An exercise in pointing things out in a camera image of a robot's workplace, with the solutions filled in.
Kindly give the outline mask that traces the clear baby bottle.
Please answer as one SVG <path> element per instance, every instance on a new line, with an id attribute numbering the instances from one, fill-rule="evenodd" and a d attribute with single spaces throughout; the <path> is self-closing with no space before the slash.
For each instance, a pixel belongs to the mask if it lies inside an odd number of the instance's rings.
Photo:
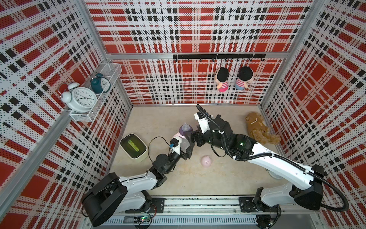
<path id="1" fill-rule="evenodd" d="M 180 143 L 180 150 L 184 153 L 186 153 L 186 149 L 189 146 L 189 140 L 187 140 L 186 138 L 182 138 L 182 141 Z"/>

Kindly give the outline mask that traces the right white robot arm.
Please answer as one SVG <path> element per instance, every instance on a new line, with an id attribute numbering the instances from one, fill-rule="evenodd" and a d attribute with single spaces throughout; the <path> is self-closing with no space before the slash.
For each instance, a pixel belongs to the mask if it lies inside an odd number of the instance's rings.
<path id="1" fill-rule="evenodd" d="M 349 209 L 346 196 L 334 185 L 325 180 L 322 166 L 312 167 L 294 162 L 279 155 L 247 135 L 235 134 L 230 124 L 220 115 L 216 118 L 206 112 L 199 104 L 194 115 L 199 129 L 191 134 L 191 144 L 199 147 L 210 144 L 212 148 L 222 149 L 227 156 L 238 162 L 249 162 L 265 168 L 288 181 L 288 184 L 275 188 L 259 188 L 253 200 L 258 207 L 297 204 L 308 210 L 325 208 L 335 212 Z M 328 186 L 342 200 L 340 207 L 324 204 L 323 186 Z"/>

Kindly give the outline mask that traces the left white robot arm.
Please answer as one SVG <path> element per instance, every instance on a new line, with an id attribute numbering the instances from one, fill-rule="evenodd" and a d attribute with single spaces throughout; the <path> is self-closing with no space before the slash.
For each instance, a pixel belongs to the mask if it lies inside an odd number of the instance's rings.
<path id="1" fill-rule="evenodd" d="M 152 205 L 149 190 L 156 189 L 167 180 L 166 175 L 182 158 L 190 159 L 194 143 L 183 147 L 180 153 L 160 154 L 152 167 L 143 174 L 132 177 L 119 177 L 116 173 L 107 174 L 99 183 L 82 197 L 82 206 L 92 226 L 105 223 L 115 212 L 135 210 L 147 212 Z"/>

